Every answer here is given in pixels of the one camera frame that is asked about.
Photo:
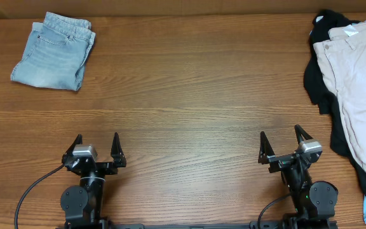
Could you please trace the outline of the beige khaki shorts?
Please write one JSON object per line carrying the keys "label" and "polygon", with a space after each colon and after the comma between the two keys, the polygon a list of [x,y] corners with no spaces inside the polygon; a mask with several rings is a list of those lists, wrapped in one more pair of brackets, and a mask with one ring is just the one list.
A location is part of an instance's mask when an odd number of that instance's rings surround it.
{"label": "beige khaki shorts", "polygon": [[332,28],[314,43],[323,82],[339,104],[344,135],[366,173],[366,22]]}

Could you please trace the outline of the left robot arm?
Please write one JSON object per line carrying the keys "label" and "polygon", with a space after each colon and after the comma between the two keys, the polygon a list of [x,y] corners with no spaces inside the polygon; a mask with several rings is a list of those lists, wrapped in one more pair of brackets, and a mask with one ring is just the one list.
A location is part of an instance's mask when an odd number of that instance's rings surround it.
{"label": "left robot arm", "polygon": [[65,228],[110,228],[111,221],[102,217],[105,177],[116,175],[126,167],[118,133],[112,141],[111,161],[98,162],[94,145],[84,145],[78,135],[62,157],[64,167],[80,177],[79,184],[68,187],[60,197],[65,212]]}

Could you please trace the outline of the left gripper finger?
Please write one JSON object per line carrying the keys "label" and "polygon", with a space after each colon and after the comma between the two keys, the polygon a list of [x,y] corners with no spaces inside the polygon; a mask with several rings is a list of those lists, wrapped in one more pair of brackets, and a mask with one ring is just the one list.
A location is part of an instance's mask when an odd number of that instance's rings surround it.
{"label": "left gripper finger", "polygon": [[75,140],[73,141],[73,143],[70,145],[70,147],[68,148],[68,150],[65,152],[66,155],[72,155],[72,152],[74,151],[74,148],[78,145],[78,144],[82,144],[83,140],[82,140],[82,135],[78,134],[77,137],[75,138]]}
{"label": "left gripper finger", "polygon": [[114,162],[126,162],[125,155],[121,148],[119,134],[117,132],[114,133],[114,138],[112,141],[111,157],[113,158]]}

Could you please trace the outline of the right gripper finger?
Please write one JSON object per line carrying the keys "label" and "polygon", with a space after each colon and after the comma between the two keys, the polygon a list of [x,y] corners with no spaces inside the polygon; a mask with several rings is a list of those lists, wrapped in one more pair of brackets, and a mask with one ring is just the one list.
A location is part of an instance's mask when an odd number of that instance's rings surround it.
{"label": "right gripper finger", "polygon": [[313,139],[299,124],[296,124],[294,129],[299,144],[305,140]]}
{"label": "right gripper finger", "polygon": [[260,133],[260,150],[259,157],[260,158],[271,158],[274,157],[275,153],[269,143],[269,140],[264,131]]}

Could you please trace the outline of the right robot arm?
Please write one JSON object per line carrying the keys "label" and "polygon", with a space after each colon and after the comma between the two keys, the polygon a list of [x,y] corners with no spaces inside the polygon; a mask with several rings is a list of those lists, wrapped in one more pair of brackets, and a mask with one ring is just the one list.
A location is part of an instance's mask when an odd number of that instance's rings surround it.
{"label": "right robot arm", "polygon": [[[313,182],[308,172],[312,163],[320,158],[322,145],[311,137],[300,125],[295,125],[297,148],[290,154],[276,156],[265,132],[260,133],[258,162],[269,165],[269,172],[281,173],[288,194],[269,203],[260,212],[256,227],[265,228],[337,228],[330,219],[335,215],[338,189],[330,182]],[[263,221],[264,213],[286,198],[292,199],[295,212],[284,214],[282,220],[269,223]]]}

